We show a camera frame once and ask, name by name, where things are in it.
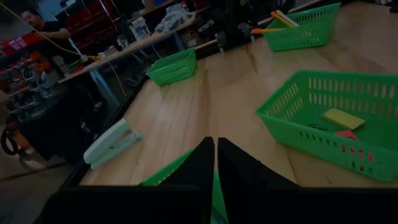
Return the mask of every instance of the man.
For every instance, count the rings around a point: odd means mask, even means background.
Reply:
[[[21,17],[39,31],[40,38],[47,37],[58,46],[76,52],[69,42],[69,31],[62,27],[59,21],[44,21],[42,16],[33,8],[24,10]],[[43,54],[49,58],[59,55],[63,58],[65,65],[77,62],[80,59],[79,55],[61,50],[47,40],[45,40],[44,44]],[[104,100],[92,78],[88,74],[82,75],[81,81],[87,87],[96,107],[99,107]]]

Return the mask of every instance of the wooden table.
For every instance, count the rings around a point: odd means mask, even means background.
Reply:
[[[125,114],[144,139],[83,185],[134,185],[205,136],[227,137],[263,164],[302,186],[397,187],[276,143],[254,110],[295,71],[398,73],[398,14],[354,2],[340,9],[324,47],[273,53],[264,39],[198,61],[195,76],[159,88],[148,81]]]
[[[132,53],[132,52],[134,52],[134,51],[136,51],[138,49],[141,49],[141,48],[146,47],[146,46],[148,46],[150,44],[153,44],[154,42],[157,42],[160,39],[163,39],[163,38],[166,38],[166,37],[168,37],[170,35],[173,35],[173,34],[176,33],[176,31],[178,31],[180,29],[184,29],[184,28],[192,25],[195,22],[195,16],[196,16],[196,13],[192,16],[191,19],[189,19],[184,24],[181,24],[180,26],[178,26],[174,30],[170,30],[169,32],[162,32],[162,33],[154,32],[151,36],[149,36],[149,37],[147,37],[147,38],[145,38],[143,40],[137,40],[134,43],[132,43],[131,45],[129,45],[128,47],[126,47],[125,49],[123,49],[122,51],[115,52],[115,53],[105,57],[102,60],[93,62],[93,63],[87,65],[83,70],[80,70],[79,72],[76,72],[76,73],[71,74],[70,76],[68,76],[68,77],[66,77],[64,79],[59,80],[58,83],[66,82],[66,81],[68,81],[68,80],[70,80],[72,78],[75,78],[75,77],[77,77],[77,76],[79,76],[81,74],[96,70],[96,69],[100,68],[101,66],[103,66],[103,65],[105,65],[105,64],[107,64],[107,63],[109,63],[109,62],[111,62],[113,60],[116,60],[116,59],[118,59],[120,57],[126,56],[127,54],[130,54],[130,53]]]

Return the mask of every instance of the cable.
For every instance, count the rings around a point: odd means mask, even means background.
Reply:
[[[156,51],[156,49],[155,49],[155,46],[152,44],[152,48],[154,49],[154,51],[155,51],[155,53],[157,54],[157,56],[159,57],[159,58],[162,58],[160,55],[159,55],[159,53],[157,53],[157,51]]]
[[[116,78],[118,79],[119,86],[120,86],[120,89],[122,89],[122,92],[123,92],[123,95],[124,95],[124,97],[126,97],[127,95],[126,95],[126,93],[124,92],[124,89],[123,89],[122,83],[120,82],[120,79],[119,79],[119,76],[118,76],[118,74],[117,74],[117,73],[115,72],[115,70],[113,69],[113,66],[112,66],[112,64],[111,64],[111,63],[109,63],[109,62],[108,62],[108,64],[109,64],[109,66],[112,68],[112,71],[113,71],[114,75],[115,75],[115,76],[116,76]]]
[[[5,6],[3,3],[0,2],[0,6],[2,6],[6,11],[11,13],[13,16],[17,17],[20,21],[24,22],[26,25],[28,25],[30,28],[32,28],[36,33],[38,33],[40,35],[40,31],[35,29],[35,27],[32,27],[29,23],[27,23],[25,20],[23,20],[21,17],[19,17],[15,12],[13,12],[11,9],[9,9],[7,6]],[[40,35],[40,36],[43,37],[44,39],[48,40],[51,44],[53,44],[54,46],[58,47],[59,49],[65,51],[65,52],[81,56],[80,54],[78,54],[76,52],[64,49],[63,47],[60,47],[58,44],[54,43],[52,40],[50,40],[49,38],[47,38],[47,37],[45,37],[43,35]],[[87,55],[87,57],[89,57],[89,58],[91,58],[93,60],[98,60],[98,56],[88,56]]]

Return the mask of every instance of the stapler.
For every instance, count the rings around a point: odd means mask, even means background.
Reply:
[[[140,140],[139,131],[131,131],[123,118],[106,130],[84,153],[84,160],[93,170],[115,158],[129,146]]]

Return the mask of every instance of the green plastic basket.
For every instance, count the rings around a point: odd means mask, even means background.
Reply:
[[[398,153],[398,77],[298,71],[256,114],[278,142],[381,181],[392,181]],[[323,119],[338,108],[365,120],[353,132]]]
[[[192,77],[197,67],[195,48],[160,59],[150,68],[148,76],[158,86]]]
[[[169,165],[165,166],[163,169],[158,171],[153,176],[144,180],[142,185],[159,185],[163,180],[170,176],[180,165],[185,161],[185,159],[191,154],[194,149],[190,149],[188,152],[171,162]],[[211,224],[225,224],[228,223],[228,217],[226,215],[223,192],[221,191],[220,179],[218,177],[217,171],[214,171],[213,179],[213,202],[211,208]]]
[[[288,28],[279,20],[267,28],[286,28],[277,32],[266,32],[264,37],[273,52],[323,46],[329,42],[340,3],[318,7],[307,11],[287,15],[300,26]]]

